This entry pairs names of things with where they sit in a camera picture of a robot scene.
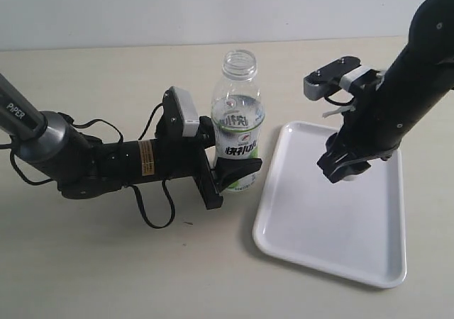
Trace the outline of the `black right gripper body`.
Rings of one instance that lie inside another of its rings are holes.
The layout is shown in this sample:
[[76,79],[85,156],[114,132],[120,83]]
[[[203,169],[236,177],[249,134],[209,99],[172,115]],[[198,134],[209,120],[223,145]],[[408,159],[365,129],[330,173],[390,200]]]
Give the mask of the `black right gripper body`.
[[375,159],[388,160],[394,154],[394,148],[380,149],[370,144],[364,143],[347,136],[345,132],[339,130],[330,135],[325,142],[326,151],[317,161],[321,168],[321,158],[328,157],[335,162],[348,157],[351,159],[364,159],[368,162]]

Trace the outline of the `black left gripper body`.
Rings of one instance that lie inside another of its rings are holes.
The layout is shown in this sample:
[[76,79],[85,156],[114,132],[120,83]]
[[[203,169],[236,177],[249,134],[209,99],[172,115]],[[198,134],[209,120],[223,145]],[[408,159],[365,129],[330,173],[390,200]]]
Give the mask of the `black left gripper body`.
[[162,98],[163,114],[155,138],[124,142],[121,146],[120,178],[127,185],[192,177],[206,209],[220,208],[218,191],[205,149],[215,145],[214,127],[208,116],[199,116],[193,138],[182,136],[175,95],[168,89]]

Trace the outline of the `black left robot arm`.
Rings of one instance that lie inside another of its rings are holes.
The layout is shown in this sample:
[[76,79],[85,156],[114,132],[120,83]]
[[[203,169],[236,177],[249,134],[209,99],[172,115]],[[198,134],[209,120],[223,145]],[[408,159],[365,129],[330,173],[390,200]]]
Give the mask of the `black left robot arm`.
[[84,134],[64,113],[39,111],[6,78],[1,79],[1,129],[11,137],[11,160],[20,159],[57,184],[69,199],[86,199],[124,187],[191,177],[208,209],[221,207],[222,192],[257,172],[258,158],[220,159],[211,166],[206,150],[214,127],[199,116],[188,91],[170,87],[152,139],[105,143]]

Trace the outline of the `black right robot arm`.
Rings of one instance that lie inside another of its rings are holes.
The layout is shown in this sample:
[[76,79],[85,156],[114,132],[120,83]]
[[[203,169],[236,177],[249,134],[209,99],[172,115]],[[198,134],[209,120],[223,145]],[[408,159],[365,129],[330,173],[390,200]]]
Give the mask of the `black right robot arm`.
[[332,183],[358,175],[370,161],[388,160],[403,137],[453,89],[453,0],[425,0],[409,27],[407,44],[388,69],[366,68],[347,56],[305,79],[316,99],[339,90],[343,125],[326,141],[317,165]]

